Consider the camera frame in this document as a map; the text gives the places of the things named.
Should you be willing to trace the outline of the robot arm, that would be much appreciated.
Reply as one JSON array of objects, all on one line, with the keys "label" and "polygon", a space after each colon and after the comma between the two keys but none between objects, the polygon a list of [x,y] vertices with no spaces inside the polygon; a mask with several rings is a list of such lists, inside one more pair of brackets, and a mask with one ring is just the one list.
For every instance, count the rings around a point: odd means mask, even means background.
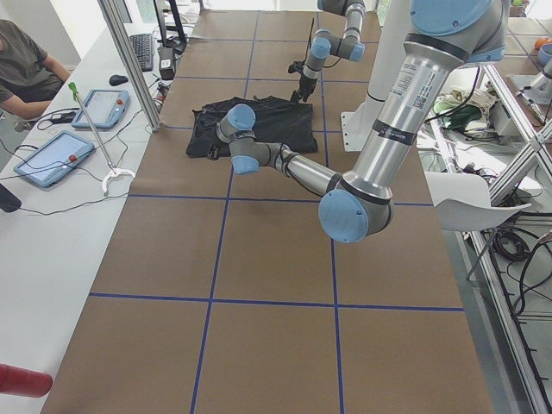
[{"label": "robot arm", "polygon": [[307,102],[314,93],[325,61],[329,56],[358,62],[365,46],[361,42],[361,30],[366,7],[363,1],[318,1],[317,7],[324,12],[346,19],[341,37],[331,34],[326,28],[320,28],[310,39],[303,60],[294,61],[288,72],[299,73],[299,86],[292,93],[291,102]]},{"label": "robot arm", "polygon": [[259,142],[253,110],[238,104],[216,125],[234,171],[270,166],[316,193],[321,226],[337,242],[380,232],[392,220],[391,183],[449,74],[503,58],[509,8],[506,1],[392,2],[380,46],[400,62],[354,167],[334,172],[285,144]]}]

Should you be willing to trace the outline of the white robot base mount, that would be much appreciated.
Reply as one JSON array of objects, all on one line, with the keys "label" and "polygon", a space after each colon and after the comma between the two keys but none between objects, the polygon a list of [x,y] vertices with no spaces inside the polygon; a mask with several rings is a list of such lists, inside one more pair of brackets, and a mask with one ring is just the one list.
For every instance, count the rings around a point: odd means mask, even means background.
[{"label": "white robot base mount", "polygon": [[346,152],[363,149],[373,122],[380,113],[405,60],[403,46],[411,29],[411,2],[393,0],[386,9],[382,34],[367,86],[365,101],[355,112],[342,112],[342,139]]}]

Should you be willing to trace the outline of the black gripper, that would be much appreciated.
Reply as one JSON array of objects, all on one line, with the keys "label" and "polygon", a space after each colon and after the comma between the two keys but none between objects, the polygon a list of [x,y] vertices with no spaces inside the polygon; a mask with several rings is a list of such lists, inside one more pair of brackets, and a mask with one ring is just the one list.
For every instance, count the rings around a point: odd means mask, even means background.
[{"label": "black gripper", "polygon": [[208,160],[218,160],[219,157],[220,157],[219,151],[220,151],[219,146],[211,145],[208,152],[207,152],[207,154],[206,154],[206,158]]},{"label": "black gripper", "polygon": [[309,77],[302,73],[299,79],[299,87],[292,93],[292,102],[294,104],[298,104],[299,102],[306,103],[316,89],[318,78],[318,72],[314,77]]}]

